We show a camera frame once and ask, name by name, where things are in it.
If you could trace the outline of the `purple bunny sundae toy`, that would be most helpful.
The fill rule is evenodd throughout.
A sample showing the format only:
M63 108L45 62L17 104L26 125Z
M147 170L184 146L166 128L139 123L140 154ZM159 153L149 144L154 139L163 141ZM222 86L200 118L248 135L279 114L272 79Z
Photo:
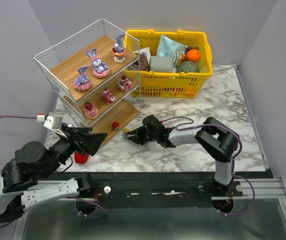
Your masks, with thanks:
M114 55L114 61L115 62L123 62L125 60L125 53L126 53L126 47L124 45L124 37L125 33L122 33L116 37L114 46L112 48L112 53Z

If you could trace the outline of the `pink strawberry donut toy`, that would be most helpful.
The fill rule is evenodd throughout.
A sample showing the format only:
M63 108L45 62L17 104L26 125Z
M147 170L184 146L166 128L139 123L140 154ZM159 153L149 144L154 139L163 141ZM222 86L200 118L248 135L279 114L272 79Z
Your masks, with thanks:
M84 102L83 111L84 111L85 116L91 120L95 119L99 114L96 105L87 100Z

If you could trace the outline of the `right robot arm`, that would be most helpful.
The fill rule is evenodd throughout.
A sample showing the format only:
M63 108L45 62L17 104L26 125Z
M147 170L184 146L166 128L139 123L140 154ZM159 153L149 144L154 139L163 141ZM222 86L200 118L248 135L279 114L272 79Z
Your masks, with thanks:
M228 186L234 179L234 160L243 149L239 135L213 117L200 125L183 127L186 124L165 127L162 121L149 115L142 120L142 126L127 132L126 138L141 146L157 142L164 148L200 144L215 160L214 181Z

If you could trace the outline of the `small yellow minion toy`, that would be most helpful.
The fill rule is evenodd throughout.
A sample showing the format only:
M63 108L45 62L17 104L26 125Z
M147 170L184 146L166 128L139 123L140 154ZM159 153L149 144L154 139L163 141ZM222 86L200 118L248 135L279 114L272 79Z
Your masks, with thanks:
M127 136L128 136L128 132L129 132L130 130L128 129L128 128L124 128L123 129L123 131L122 131L122 134L123 134L123 136L126 138Z

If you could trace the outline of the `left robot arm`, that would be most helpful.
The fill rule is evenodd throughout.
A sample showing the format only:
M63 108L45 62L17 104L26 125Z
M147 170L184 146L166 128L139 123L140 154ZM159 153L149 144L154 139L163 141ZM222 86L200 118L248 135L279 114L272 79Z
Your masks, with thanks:
M24 213L45 203L62 198L94 196L96 183L89 173L81 173L63 183L43 189L32 189L39 178L50 177L74 153L93 156L107 137L105 132L92 133L92 128L62 128L61 136L51 147L38 141L26 143L14 153L0 175L0 224L12 222Z

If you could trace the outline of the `red bear toy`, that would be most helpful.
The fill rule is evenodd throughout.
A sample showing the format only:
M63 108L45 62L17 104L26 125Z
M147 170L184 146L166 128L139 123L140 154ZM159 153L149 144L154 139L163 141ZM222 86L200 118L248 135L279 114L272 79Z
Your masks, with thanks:
M111 92L107 88L103 90L102 95L107 105L113 103L116 100L116 98L111 94Z

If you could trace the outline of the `purple bunny donut toy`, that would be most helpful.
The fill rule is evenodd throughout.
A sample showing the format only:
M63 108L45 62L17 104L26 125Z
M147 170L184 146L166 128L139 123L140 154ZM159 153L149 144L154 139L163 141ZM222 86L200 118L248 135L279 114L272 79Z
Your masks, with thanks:
M85 50L85 54L91 58L92 73L97 78L105 78L110 74L110 67L97 56L97 49Z

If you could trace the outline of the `purple pink donut toy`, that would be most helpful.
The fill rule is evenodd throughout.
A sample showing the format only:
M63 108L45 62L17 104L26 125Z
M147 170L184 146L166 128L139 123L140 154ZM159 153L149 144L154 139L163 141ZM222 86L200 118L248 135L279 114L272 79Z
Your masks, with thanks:
M79 76L73 81L73 87L79 92L85 92L92 86L91 80L87 74L88 65L78 68Z

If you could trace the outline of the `small red apple toy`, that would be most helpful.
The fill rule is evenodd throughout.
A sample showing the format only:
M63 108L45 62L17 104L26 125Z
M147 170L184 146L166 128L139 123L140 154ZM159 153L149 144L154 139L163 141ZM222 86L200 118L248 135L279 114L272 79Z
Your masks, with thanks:
M113 128L114 131L118 131L119 128L120 128L120 124L117 121L114 121L112 123L112 128Z

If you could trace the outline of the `red strawberry cake toy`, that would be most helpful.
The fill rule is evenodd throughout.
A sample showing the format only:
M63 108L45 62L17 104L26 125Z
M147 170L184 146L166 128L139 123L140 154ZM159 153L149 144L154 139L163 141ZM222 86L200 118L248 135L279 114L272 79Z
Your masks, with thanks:
M132 82L125 75L122 75L118 87L123 93L126 93L132 89Z

